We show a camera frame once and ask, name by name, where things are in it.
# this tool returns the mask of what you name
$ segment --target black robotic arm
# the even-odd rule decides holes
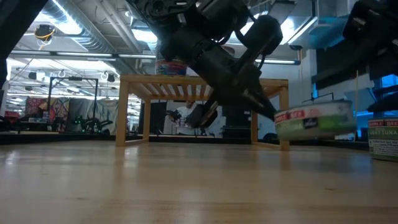
[[[189,117],[192,127],[208,124],[220,105],[249,108],[274,120],[275,109],[259,83],[260,68],[254,65],[262,54],[271,54],[283,39],[280,24],[271,16],[254,18],[242,0],[126,0],[137,9],[161,40],[166,60],[178,58],[214,88],[204,106]],[[253,26],[243,35],[248,19]],[[236,33],[248,48],[239,59],[221,46]]]

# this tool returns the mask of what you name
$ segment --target pipe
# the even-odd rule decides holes
[[[120,29],[120,27],[116,24],[115,20],[111,17],[111,15],[108,13],[108,11],[105,9],[105,7],[101,4],[100,0],[94,0],[94,2],[98,6],[98,8],[104,12],[105,18],[112,24],[113,28],[120,35],[120,37],[127,44],[127,46],[129,46],[129,48],[133,52],[138,52],[137,47],[134,45],[134,43],[131,41],[131,39],[129,39],[129,37],[126,35],[126,33],[123,32]]]
[[[84,37],[73,38],[73,40],[87,51],[92,53],[114,53],[116,51],[79,7],[71,0],[59,2],[56,0],[49,0],[43,7],[42,14],[46,15],[52,21],[53,25],[59,29],[62,26],[65,28],[67,24],[77,24],[81,28],[81,33],[78,35]],[[121,59],[107,63],[121,73],[136,72],[134,68]]]
[[[127,26],[124,23],[124,20],[122,18],[120,18],[120,15],[118,12],[116,12],[116,10],[114,9],[114,7],[112,6],[112,4],[109,2],[109,0],[103,0],[102,1],[104,3],[104,5],[110,10],[110,13],[113,15],[113,17],[116,19],[116,21],[119,23],[119,25],[122,27],[122,29],[124,30],[124,32],[127,34],[127,36],[129,37],[129,39],[131,40],[131,42],[134,44],[134,46],[137,48],[137,52],[141,52],[141,48],[140,45],[137,41],[137,39],[135,38],[134,34],[132,33],[130,27],[127,28]]]

